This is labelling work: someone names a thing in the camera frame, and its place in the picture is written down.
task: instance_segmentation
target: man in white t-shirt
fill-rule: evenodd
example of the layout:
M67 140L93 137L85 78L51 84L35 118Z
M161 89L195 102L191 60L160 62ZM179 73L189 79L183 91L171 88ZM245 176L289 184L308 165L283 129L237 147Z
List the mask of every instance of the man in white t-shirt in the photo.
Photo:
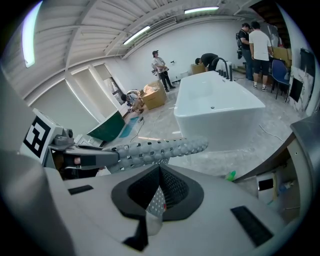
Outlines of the man in white t-shirt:
M157 50L154 50L152 52L152 56L153 56L152 64L154 66L156 66L156 68L159 72L160 78L162 80L162 83L164 85L165 91L168 93L169 90L168 90L166 81L168 82L170 89L174 89L176 87L171 85L169 75L168 75L168 68L166 67L166 63L162 58L159 57Z
M258 75L262 69L262 91L266 91L269 73L269 54L273 55L269 37L260 30L260 24L256 21L251 23L253 31L249 34L251 57L253 59L253 88L257 89Z

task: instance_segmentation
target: black shorts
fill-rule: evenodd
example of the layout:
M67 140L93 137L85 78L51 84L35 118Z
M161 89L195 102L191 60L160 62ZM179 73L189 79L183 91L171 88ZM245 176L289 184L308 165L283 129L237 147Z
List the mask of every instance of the black shorts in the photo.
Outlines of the black shorts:
M269 61L268 60L261 60L261 59L254 59L253 60L254 73L259 74L260 68L262 70L262 75L267 76L269 74Z

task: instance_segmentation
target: person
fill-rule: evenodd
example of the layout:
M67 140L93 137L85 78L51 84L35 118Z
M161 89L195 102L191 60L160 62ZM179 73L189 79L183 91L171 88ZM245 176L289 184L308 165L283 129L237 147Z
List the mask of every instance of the person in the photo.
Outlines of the person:
M174 89L176 87L171 85L169 75L168 75L168 68L166 67L166 63L161 57L159 57L158 50L154 50L152 52L152 56L153 56L152 64L154 66L156 66L156 68L159 72L160 78L162 80L163 86L165 88L165 91L168 93L169 90L168 90L166 81L168 82L170 89Z
M257 89L258 75L262 69L262 91L266 91L266 84L269 73L269 54L273 55L269 37L260 30L260 24L257 21L251 23L253 31L249 34L249 43L251 58L253 59L253 88Z
M208 72L208 71L215 71L216 70L216 67L217 67L217 63L216 62L214 64L214 66L212 66L212 61L215 59L215 58L218 58L218 55L216 54L213 54L213 53L205 53L201 56L201 58L196 58L195 59L195 64L201 64L203 63L204 67L205 67L205 72Z
M139 100L138 96L135 93L122 94L121 100L126 102L129 107L132 107L132 110L136 112L139 110L140 114L144 111L143 103Z
M253 76L253 59L251 58L251 52L250 52L250 44L249 44L249 30L250 25L248 23L243 23L242 28L239 31L239 38L241 40L242 44L242 55L246 61L245 64L245 78L249 81L254 81Z

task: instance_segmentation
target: black rubber pad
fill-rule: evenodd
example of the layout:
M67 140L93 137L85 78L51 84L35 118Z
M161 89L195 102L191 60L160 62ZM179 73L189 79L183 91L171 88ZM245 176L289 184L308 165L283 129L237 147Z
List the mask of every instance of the black rubber pad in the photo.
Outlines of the black rubber pad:
M251 238L255 246L260 246L273 237L273 234L245 206L232 208L231 212Z
M84 186L78 186L78 187L74 187L74 188L70 188L68 189L70 195L75 195L75 194L79 194L82 192L86 192L88 190L93 190L94 188L90 185L84 185Z

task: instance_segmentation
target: concrete floor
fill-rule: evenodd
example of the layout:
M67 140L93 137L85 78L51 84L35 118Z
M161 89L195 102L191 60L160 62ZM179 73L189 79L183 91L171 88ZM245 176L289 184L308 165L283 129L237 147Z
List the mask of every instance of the concrete floor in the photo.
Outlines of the concrete floor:
M239 78L237 83L245 87L265 104L265 112L260 125L268 133L276 135L285 141L291 134L290 124L297 122L302 116L299 116L290 105L285 103L284 96L278 96L276 100L275 92L270 93L271 87L268 86L268 91L261 91L262 85L258 84L258 89L253 89L253 83L243 78L244 75L234 73L233 76L235 80ZM136 123L128 137L117 138L107 144L106 147L129 144L131 139L132 143L138 143L152 139L181 138L180 129L174 117L179 85L176 85L176 87L176 89L167 93L165 105L144 111L144 124L143 122ZM130 113L125 118L126 122L137 115L137 113ZM236 177L240 177L265 161L282 143L280 139L265 133L257 125L256 132L245 149L202 152L188 156L173 157L170 158L169 164L213 176L226 175L228 172L235 170Z

